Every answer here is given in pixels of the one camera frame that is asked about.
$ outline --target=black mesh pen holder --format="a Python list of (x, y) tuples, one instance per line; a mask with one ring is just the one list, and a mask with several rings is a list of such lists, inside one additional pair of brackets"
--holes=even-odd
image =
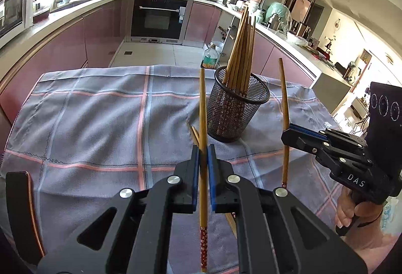
[(241, 96), (226, 87), (226, 67), (215, 71), (215, 83), (207, 103), (208, 135), (221, 142), (232, 142), (242, 132), (261, 104), (269, 100), (268, 87), (251, 74), (247, 94)]

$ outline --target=oven door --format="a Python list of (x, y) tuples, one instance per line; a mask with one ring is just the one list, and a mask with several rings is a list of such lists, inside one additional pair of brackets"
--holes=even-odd
[(140, 41), (182, 40), (186, 6), (187, 0), (134, 0), (131, 36)]

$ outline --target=plaid tablecloth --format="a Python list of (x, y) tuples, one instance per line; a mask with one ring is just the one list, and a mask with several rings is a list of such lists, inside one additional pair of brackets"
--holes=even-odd
[[(46, 251), (65, 241), (121, 188), (147, 189), (190, 158), (185, 121), (198, 127), (198, 69), (171, 66), (80, 69), (46, 73), (14, 123), (0, 168), (0, 225), (11, 237), (5, 175), (28, 171)], [(271, 92), (241, 139), (214, 143), (217, 157), (257, 187), (281, 185), (281, 86), (262, 77)], [(206, 91), (214, 84), (206, 70)], [(337, 128), (311, 89), (288, 83), (291, 122), (313, 130)], [(333, 226), (339, 185), (311, 155), (291, 150), (289, 190)], [(209, 215), (209, 273), (238, 271), (236, 239), (223, 214)], [(168, 273), (199, 271), (199, 221), (175, 214)]]

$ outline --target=silver screw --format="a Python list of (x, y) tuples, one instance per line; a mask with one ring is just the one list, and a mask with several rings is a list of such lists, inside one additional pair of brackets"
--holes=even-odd
[(120, 190), (119, 195), (122, 198), (129, 198), (133, 195), (133, 191), (129, 188), (124, 188), (124, 189)]
[(278, 197), (286, 197), (287, 190), (285, 188), (278, 188), (275, 190), (275, 195), (277, 195)]
[(180, 182), (180, 177), (178, 176), (170, 176), (168, 177), (168, 183), (170, 184), (176, 184)]
[(238, 183), (240, 181), (240, 177), (237, 176), (236, 174), (232, 174), (232, 175), (228, 176), (228, 181), (230, 183)]

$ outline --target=white countertop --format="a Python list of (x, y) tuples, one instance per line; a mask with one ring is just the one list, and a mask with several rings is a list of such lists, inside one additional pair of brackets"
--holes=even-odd
[[(221, 10), (224, 10), (225, 12), (228, 12), (229, 14), (237, 18), (241, 18), (241, 14), (239, 12), (233, 11), (232, 9), (223, 6), (220, 3), (207, 0), (194, 0), (194, 2), (209, 4), (211, 6), (218, 7)], [(261, 24), (256, 25), (256, 30), (259, 31), (261, 34), (269, 37), (271, 40), (275, 41), (278, 45), (280, 45), (291, 56), (295, 58), (296, 63), (300, 63), (301, 65), (305, 66), (311, 73), (314, 74), (315, 77), (319, 77), (322, 73), (324, 73), (325, 75), (332, 77), (340, 81), (341, 83), (351, 87), (351, 85), (342, 78), (341, 74), (338, 71), (333, 70), (329, 66), (325, 65), (323, 62), (316, 59), (311, 53), (309, 53), (305, 49), (295, 44), (289, 43), (286, 40), (286, 36), (284, 34), (279, 32), (275, 34), (270, 29), (262, 26)]]
[(24, 54), (47, 35), (82, 14), (111, 1), (114, 0), (90, 0), (79, 6), (51, 13), (49, 18), (14, 37), (0, 50), (0, 80)]

